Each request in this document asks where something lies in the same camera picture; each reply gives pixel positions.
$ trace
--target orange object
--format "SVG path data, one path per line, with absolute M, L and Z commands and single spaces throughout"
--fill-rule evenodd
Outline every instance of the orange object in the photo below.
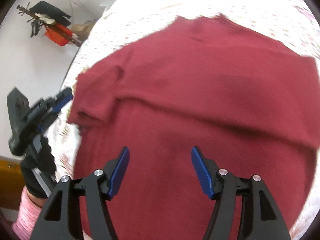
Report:
M 70 37 L 72 36 L 72 31 L 69 30 L 67 27 L 59 23 L 56 23 L 54 26 L 57 27 L 62 32 L 64 32 L 65 34 L 67 34 L 68 36 Z M 60 34 L 56 33 L 54 30 L 50 29 L 49 27 L 45 26 L 45 28 L 47 29 L 45 36 L 47 36 L 53 42 L 57 43 L 59 46 L 64 46 L 69 42 L 68 39 L 62 37 Z

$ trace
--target blue gripper pad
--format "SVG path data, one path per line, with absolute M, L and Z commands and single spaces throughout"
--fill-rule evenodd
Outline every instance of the blue gripper pad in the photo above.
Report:
M 196 174 L 198 176 L 200 185 L 202 187 L 202 191 L 210 199 L 213 199 L 213 182 L 203 159 L 204 157 L 198 152 L 197 148 L 193 147 L 191 151 L 191 160 L 193 167 L 195 168 Z
M 115 195 L 118 194 L 122 179 L 124 177 L 125 171 L 127 170 L 128 164 L 130 161 L 130 152 L 129 149 L 126 147 L 125 150 L 122 152 L 118 163 L 113 170 L 113 173 L 110 177 L 110 187 L 108 190 L 108 197 L 111 200 Z

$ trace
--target bedsheet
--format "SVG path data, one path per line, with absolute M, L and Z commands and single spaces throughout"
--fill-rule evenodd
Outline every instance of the bedsheet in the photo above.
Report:
M 92 29 L 79 49 L 65 78 L 76 90 L 76 78 L 99 60 L 121 47 L 165 28 L 177 15 L 193 19 L 223 13 L 230 20 L 281 41 L 300 55 L 312 56 L 320 66 L 320 28 L 303 0 L 117 0 Z M 56 178 L 73 175 L 81 136 L 75 125 L 66 123 L 70 102 L 49 128 L 47 136 L 57 164 Z M 298 240 L 320 209 L 320 153 L 314 181 L 296 223 L 290 229 Z

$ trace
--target black glove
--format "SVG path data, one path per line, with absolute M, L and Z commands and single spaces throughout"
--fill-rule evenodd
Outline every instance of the black glove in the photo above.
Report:
M 51 154 L 48 139 L 42 136 L 40 142 L 42 149 L 39 152 L 37 162 L 31 156 L 27 156 L 20 163 L 20 168 L 28 191 L 37 198 L 47 198 L 46 193 L 34 176 L 32 169 L 38 168 L 41 172 L 49 176 L 54 176 L 57 167 L 54 164 L 54 157 Z

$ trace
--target metal screw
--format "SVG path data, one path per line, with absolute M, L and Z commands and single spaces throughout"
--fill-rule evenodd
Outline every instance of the metal screw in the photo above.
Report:
M 100 176 L 100 175 L 103 174 L 103 170 L 95 170 L 95 171 L 94 171 L 94 174 L 95 174 L 96 176 Z
M 69 176 L 63 176 L 62 178 L 61 178 L 61 181 L 62 182 L 67 182 L 69 180 Z
M 224 176 L 228 174 L 228 171 L 226 169 L 220 169 L 219 174 Z
M 261 177 L 259 175 L 254 175 L 252 177 L 255 181 L 260 181 L 261 180 Z

